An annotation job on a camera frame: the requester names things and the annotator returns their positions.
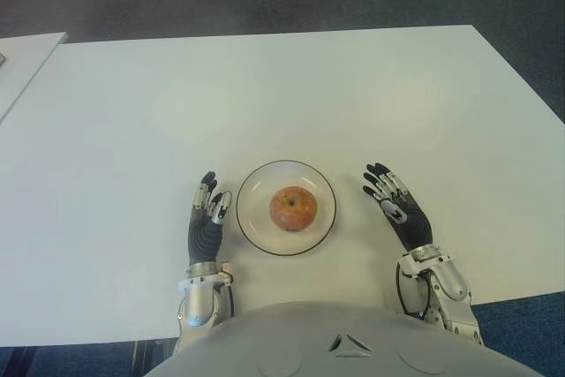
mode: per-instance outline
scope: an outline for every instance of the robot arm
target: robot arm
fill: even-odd
[[[363,190],[378,203],[404,248],[396,267],[396,288],[404,313],[483,344],[471,311],[471,291],[452,258],[433,244],[432,226],[400,178],[380,163],[368,164]],[[400,291],[399,276],[414,278],[424,288],[426,307],[409,313]]]
[[[212,197],[216,186],[215,173],[210,171],[202,178],[194,193],[188,228],[190,267],[188,278],[178,284],[185,298],[178,308],[180,337],[175,352],[205,336],[211,328],[234,315],[230,264],[223,263],[220,268],[216,264],[231,192],[220,192]]]

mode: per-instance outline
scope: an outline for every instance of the black glove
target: black glove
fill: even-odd
[[[400,178],[380,163],[368,164],[367,170],[363,177],[373,188],[364,185],[363,191],[379,202],[404,249],[431,244],[432,226]]]
[[[216,185],[215,173],[209,171],[194,193],[188,226],[188,255],[191,265],[215,262],[222,244],[222,223],[231,203],[231,192],[217,193],[212,198]]]

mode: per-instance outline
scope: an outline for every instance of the blue carpet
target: blue carpet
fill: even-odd
[[[476,305],[485,345],[548,377],[565,377],[565,292]]]
[[[565,293],[473,306],[486,346],[547,377],[565,377]],[[155,347],[152,366],[163,360]],[[42,346],[30,377],[127,377],[133,343]],[[11,348],[0,348],[0,374]]]

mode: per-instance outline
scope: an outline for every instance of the logo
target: logo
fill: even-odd
[[[337,335],[328,351],[332,352],[336,358],[370,358],[372,352],[364,343],[361,343],[358,339],[348,334],[346,334],[345,337]]]

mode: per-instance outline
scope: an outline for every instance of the fingertip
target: fingertip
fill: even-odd
[[[224,192],[222,196],[222,204],[226,207],[226,209],[231,205],[231,197],[231,192],[229,191]]]
[[[374,164],[374,168],[375,168],[377,176],[379,176],[381,174],[388,174],[390,172],[390,170],[386,166],[384,166],[382,163],[376,162]]]
[[[364,185],[363,186],[363,192],[367,193],[369,196],[374,196],[376,194],[376,191],[373,190],[371,187],[369,187],[368,185]]]
[[[215,172],[209,171],[206,173],[206,175],[202,178],[200,182],[205,185],[208,185],[212,182],[212,180],[214,180],[214,177],[215,177]]]
[[[222,198],[223,193],[217,193],[211,200],[210,203],[218,203]]]
[[[364,172],[363,177],[365,177],[365,179],[367,181],[369,181],[369,183],[372,183],[374,185],[377,184],[377,178],[373,174],[369,174],[368,172]]]

